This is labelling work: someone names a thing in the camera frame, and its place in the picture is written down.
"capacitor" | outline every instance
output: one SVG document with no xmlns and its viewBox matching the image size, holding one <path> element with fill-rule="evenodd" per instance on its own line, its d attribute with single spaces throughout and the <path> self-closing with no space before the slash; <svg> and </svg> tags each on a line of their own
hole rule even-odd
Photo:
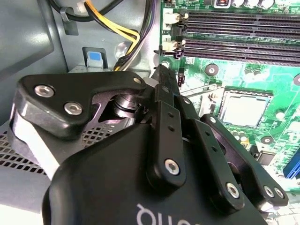
<svg viewBox="0 0 300 225">
<path fill-rule="evenodd" d="M 239 8 L 244 4 L 245 0 L 232 0 L 231 5 L 233 7 Z"/>
<path fill-rule="evenodd" d="M 254 8 L 259 3 L 259 0 L 245 0 L 244 6 L 248 8 Z"/>
<path fill-rule="evenodd" d="M 247 75 L 247 74 L 250 74 L 252 73 L 252 70 L 251 69 L 245 69 L 244 70 L 244 74 Z"/>
<path fill-rule="evenodd" d="M 239 140 L 239 139 L 240 139 L 239 133 L 238 133 L 236 130 L 232 131 L 232 135 L 234 136 L 234 138 L 235 138 L 236 140 Z"/>
<path fill-rule="evenodd" d="M 254 76 L 261 74 L 261 71 L 259 69 L 256 69 L 255 71 L 253 71 Z"/>
<path fill-rule="evenodd" d="M 242 142 L 245 142 L 247 140 L 245 132 L 240 132 L 239 135 L 240 135 L 240 140 Z"/>
<path fill-rule="evenodd" d="M 275 4 L 275 0 L 259 0 L 258 7 L 262 9 L 269 9 Z"/>
<path fill-rule="evenodd" d="M 277 120 L 282 120 L 285 117 L 285 113 L 281 109 L 278 109 L 276 111 L 275 117 Z"/>
</svg>

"black wire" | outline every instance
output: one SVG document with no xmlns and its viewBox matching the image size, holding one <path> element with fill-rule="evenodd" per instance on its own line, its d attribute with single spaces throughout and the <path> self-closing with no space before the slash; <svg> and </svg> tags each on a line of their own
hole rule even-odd
<svg viewBox="0 0 300 225">
<path fill-rule="evenodd" d="M 110 29 L 108 26 L 106 26 L 101 20 L 99 20 L 99 18 L 95 15 L 95 13 L 93 12 L 93 10 L 91 10 L 91 8 L 88 6 L 88 4 L 85 2 L 84 3 L 85 9 L 88 12 L 89 16 L 91 16 L 100 26 L 102 26 L 103 28 L 107 29 L 108 31 L 115 33 L 112 29 Z"/>
<path fill-rule="evenodd" d="M 61 6 L 59 6 L 54 0 L 48 0 L 50 5 L 54 8 L 55 11 L 57 11 L 58 13 L 60 13 L 60 9 L 62 8 Z M 106 7 L 104 7 L 103 9 L 101 9 L 99 11 L 99 13 L 101 15 L 105 15 L 106 13 L 108 13 L 109 11 L 111 11 L 113 8 L 115 8 L 118 4 L 120 4 L 123 0 L 114 0 L 111 3 L 109 3 Z M 71 15 L 69 13 L 66 13 L 67 17 L 69 20 L 73 20 L 76 22 L 90 22 L 93 21 L 94 18 L 89 15 L 89 16 L 78 16 L 78 15 Z"/>
<path fill-rule="evenodd" d="M 120 67 L 122 65 L 124 65 L 132 56 L 133 54 L 137 51 L 138 49 L 138 46 L 141 44 L 141 42 L 147 37 L 148 33 L 149 33 L 149 30 L 147 31 L 147 25 L 148 25 L 148 21 L 150 19 L 150 16 L 151 16 L 151 10 L 152 10 L 152 3 L 153 3 L 154 0 L 147 0 L 146 1 L 146 6 L 145 6 L 145 13 L 144 13 L 144 20 L 143 20 L 143 23 L 142 23 L 142 28 L 141 28 L 141 32 L 140 32 L 140 36 L 141 36 L 141 39 L 139 41 L 139 43 L 136 45 L 136 47 L 131 51 L 131 53 L 123 56 L 123 57 L 120 57 L 118 59 L 118 61 L 116 62 L 115 66 L 114 66 L 114 70 L 117 68 L 117 67 Z"/>
<path fill-rule="evenodd" d="M 105 28 L 106 30 L 116 34 L 116 32 L 114 32 L 112 29 L 110 29 L 108 26 L 106 26 L 101 20 L 99 20 L 99 18 L 96 16 L 96 14 L 93 12 L 93 10 L 91 10 L 91 8 L 88 6 L 88 4 L 85 2 L 84 3 L 84 6 L 85 6 L 85 9 L 86 11 L 88 12 L 88 14 L 100 25 L 102 26 L 103 28 Z M 133 34 L 129 34 L 125 31 L 123 31 L 123 33 L 129 35 L 130 37 L 136 39 L 136 36 L 134 36 Z"/>
</svg>

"yellow wire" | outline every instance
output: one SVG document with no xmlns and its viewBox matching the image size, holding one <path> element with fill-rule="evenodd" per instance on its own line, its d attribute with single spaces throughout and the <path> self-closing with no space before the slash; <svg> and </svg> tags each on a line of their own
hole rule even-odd
<svg viewBox="0 0 300 225">
<path fill-rule="evenodd" d="M 91 3 L 91 0 L 87 0 L 87 4 L 88 4 L 89 6 L 95 8 L 95 7 L 93 6 L 93 4 Z M 104 17 L 103 15 L 101 15 L 101 16 L 102 16 L 103 20 L 106 20 L 108 23 L 110 23 L 112 26 L 115 26 L 117 29 L 122 30 L 122 31 L 124 31 L 124 32 L 126 32 L 126 33 L 129 33 L 129 34 L 133 34 L 133 35 L 135 35 L 137 38 L 139 38 L 140 34 L 139 34 L 138 32 L 135 32 L 135 31 L 133 31 L 133 30 L 127 29 L 126 27 L 122 27 L 122 26 L 120 26 L 120 25 L 118 25 L 118 24 L 116 24 L 116 23 L 110 21 L 109 19 L 107 19 L 107 18 Z"/>
<path fill-rule="evenodd" d="M 135 48 L 135 46 L 137 45 L 137 43 L 140 40 L 140 35 L 139 33 L 129 30 L 125 27 L 122 27 L 110 20 L 108 20 L 107 18 L 105 18 L 104 16 L 102 16 L 93 6 L 93 4 L 91 3 L 90 0 L 86 0 L 87 5 L 90 7 L 90 9 L 94 12 L 94 14 L 98 17 L 99 20 L 101 20 L 107 27 L 109 27 L 111 30 L 113 30 L 114 32 L 116 32 L 117 34 L 121 35 L 122 37 L 132 41 L 132 45 L 131 47 L 128 49 L 126 54 L 129 54 L 132 52 L 132 50 Z M 132 38 L 131 36 L 125 34 L 124 32 L 127 32 L 129 34 L 133 34 L 136 36 L 136 39 Z"/>
</svg>

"silver bolt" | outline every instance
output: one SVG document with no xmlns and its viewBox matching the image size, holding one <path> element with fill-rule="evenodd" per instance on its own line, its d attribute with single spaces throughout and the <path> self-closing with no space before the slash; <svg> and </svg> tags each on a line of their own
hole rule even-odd
<svg viewBox="0 0 300 225">
<path fill-rule="evenodd" d="M 216 123 L 216 120 L 213 117 L 210 117 L 210 121 L 213 122 L 213 123 Z"/>
<path fill-rule="evenodd" d="M 82 107 L 75 102 L 68 102 L 64 106 L 65 111 L 73 116 L 78 116 L 83 112 Z"/>
<path fill-rule="evenodd" d="M 133 78 L 133 80 L 136 82 L 136 83 L 142 83 L 141 81 L 140 81 L 140 79 L 138 79 L 138 78 Z"/>
<path fill-rule="evenodd" d="M 173 161 L 171 159 L 167 159 L 165 161 L 165 168 L 172 175 L 178 175 L 179 174 L 179 166 L 177 165 L 177 163 L 175 161 Z"/>
<path fill-rule="evenodd" d="M 214 68 L 210 68 L 208 71 L 209 71 L 211 74 L 213 74 L 213 73 L 215 72 L 215 69 L 214 69 Z"/>
<path fill-rule="evenodd" d="M 190 104 L 190 103 L 191 103 L 187 97 L 183 97 L 183 100 L 184 100 L 184 102 L 187 103 L 187 104 Z"/>
<path fill-rule="evenodd" d="M 263 186 L 264 190 L 267 192 L 267 195 L 270 196 L 271 198 L 274 198 L 274 193 L 268 186 Z"/>
<path fill-rule="evenodd" d="M 34 92 L 41 97 L 50 98 L 54 95 L 54 90 L 46 85 L 39 85 L 34 88 Z"/>
<path fill-rule="evenodd" d="M 232 183 L 226 183 L 226 188 L 229 194 L 231 194 L 232 197 L 234 198 L 239 198 L 240 194 L 238 189 L 232 184 Z"/>
<path fill-rule="evenodd" d="M 165 91 L 165 92 L 167 92 L 167 93 L 169 93 L 169 89 L 167 88 L 167 87 L 163 87 L 163 90 Z"/>
<path fill-rule="evenodd" d="M 284 194 L 277 187 L 274 187 L 274 190 L 277 193 L 277 195 L 279 195 L 279 197 L 285 198 Z"/>
</svg>

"white connector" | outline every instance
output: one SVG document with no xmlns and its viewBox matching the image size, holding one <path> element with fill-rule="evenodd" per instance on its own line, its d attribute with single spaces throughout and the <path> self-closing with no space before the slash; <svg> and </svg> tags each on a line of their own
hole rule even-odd
<svg viewBox="0 0 300 225">
<path fill-rule="evenodd" d="M 177 48 L 177 41 L 164 41 L 162 42 L 163 50 L 170 52 Z"/>
<path fill-rule="evenodd" d="M 164 14 L 164 23 L 165 24 L 174 24 L 178 23 L 180 20 L 180 14 L 179 13 L 166 13 Z"/>
</svg>

